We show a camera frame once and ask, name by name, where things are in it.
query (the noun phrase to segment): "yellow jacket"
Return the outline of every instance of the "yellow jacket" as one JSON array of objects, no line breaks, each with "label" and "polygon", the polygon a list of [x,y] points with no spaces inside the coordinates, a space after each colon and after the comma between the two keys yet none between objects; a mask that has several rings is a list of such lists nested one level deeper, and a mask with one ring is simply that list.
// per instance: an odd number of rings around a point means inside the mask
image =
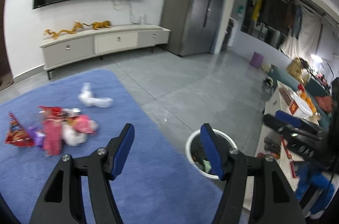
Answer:
[{"label": "yellow jacket", "polygon": [[292,60],[292,62],[287,66],[286,72],[294,77],[298,82],[300,82],[303,85],[306,85],[308,82],[309,74],[302,77],[303,67],[301,65],[301,61],[299,57],[296,57]]}]

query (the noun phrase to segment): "blue cloth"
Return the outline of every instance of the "blue cloth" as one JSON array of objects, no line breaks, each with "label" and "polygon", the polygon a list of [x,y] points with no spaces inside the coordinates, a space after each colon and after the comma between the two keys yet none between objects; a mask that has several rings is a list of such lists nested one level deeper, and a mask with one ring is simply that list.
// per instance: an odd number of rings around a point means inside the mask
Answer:
[{"label": "blue cloth", "polygon": [[[84,82],[97,97],[113,98],[110,108],[88,108],[78,100]],[[4,144],[11,111],[25,128],[40,120],[37,106],[80,108],[99,124],[96,135],[77,147],[65,144],[62,154],[86,156],[117,137],[127,122],[135,140],[122,173],[111,182],[125,224],[208,224],[222,191],[203,177],[160,133],[114,74],[92,70],[48,83],[0,104],[0,192],[22,224],[28,224],[35,202],[60,156],[45,157],[37,147]],[[82,179],[88,224],[94,223],[88,180]]]},{"label": "blue cloth", "polygon": [[294,25],[292,29],[292,36],[296,39],[299,39],[299,33],[301,30],[301,23],[302,23],[302,8],[301,6],[297,6],[296,15],[294,18]]},{"label": "blue cloth", "polygon": [[316,214],[325,209],[331,201],[334,193],[334,186],[333,184],[330,184],[330,187],[328,188],[329,180],[322,175],[321,171],[318,169],[311,169],[308,166],[304,166],[298,171],[300,180],[296,190],[296,197],[297,200],[300,201],[311,184],[316,186],[318,189],[322,189],[323,192],[310,209],[311,214]]}]

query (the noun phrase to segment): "trash can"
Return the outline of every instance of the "trash can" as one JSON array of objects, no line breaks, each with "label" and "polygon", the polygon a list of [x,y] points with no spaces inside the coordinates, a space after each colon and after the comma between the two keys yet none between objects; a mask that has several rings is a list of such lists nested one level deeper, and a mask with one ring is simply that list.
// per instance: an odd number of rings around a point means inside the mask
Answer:
[{"label": "trash can", "polygon": [[263,56],[263,55],[261,55],[261,54],[259,54],[259,53],[257,53],[257,52],[254,52],[250,64],[251,64],[253,67],[259,69],[260,66],[261,66],[261,64],[262,64],[262,60],[263,60],[263,59],[264,59],[264,56]]},{"label": "trash can", "polygon": [[[220,137],[221,141],[224,141],[225,148],[228,150],[229,148],[238,148],[235,142],[225,133],[213,129],[214,133]],[[198,167],[197,161],[201,161],[204,159],[205,161],[208,161],[207,156],[205,155],[205,152],[203,150],[203,146],[200,141],[200,129],[194,131],[188,138],[186,142],[186,157],[189,160],[189,162],[205,177],[210,178],[212,180],[219,180],[219,177],[217,175],[213,175],[210,173],[204,172],[202,169]]]}]

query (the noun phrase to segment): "cabinet drawer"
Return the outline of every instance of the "cabinet drawer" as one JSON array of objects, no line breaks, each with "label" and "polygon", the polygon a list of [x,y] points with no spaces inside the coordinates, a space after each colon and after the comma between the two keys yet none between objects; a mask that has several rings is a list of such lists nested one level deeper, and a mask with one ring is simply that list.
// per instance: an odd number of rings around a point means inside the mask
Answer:
[{"label": "cabinet drawer", "polygon": [[93,55],[93,37],[65,41],[43,48],[45,68]]},{"label": "cabinet drawer", "polygon": [[137,46],[138,33],[106,34],[94,37],[95,53],[122,51]]},{"label": "cabinet drawer", "polygon": [[149,47],[168,43],[169,31],[141,31],[138,33],[138,47]]}]

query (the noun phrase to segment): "teal sofa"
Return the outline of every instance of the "teal sofa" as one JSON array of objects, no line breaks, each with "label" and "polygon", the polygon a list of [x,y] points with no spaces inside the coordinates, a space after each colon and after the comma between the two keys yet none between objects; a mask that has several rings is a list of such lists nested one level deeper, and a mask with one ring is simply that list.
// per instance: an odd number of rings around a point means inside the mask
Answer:
[{"label": "teal sofa", "polygon": [[[283,84],[291,87],[294,91],[298,90],[299,82],[294,77],[289,75],[285,70],[272,66],[272,69],[268,75],[273,79],[274,89],[277,87],[277,80],[279,80]],[[318,106],[318,103],[314,97],[329,96],[329,93],[313,79],[308,82],[308,84],[305,86],[305,89],[314,106],[316,107],[317,112],[319,112],[321,115],[319,125],[325,129],[328,129],[329,123],[331,121],[330,117]]]}]

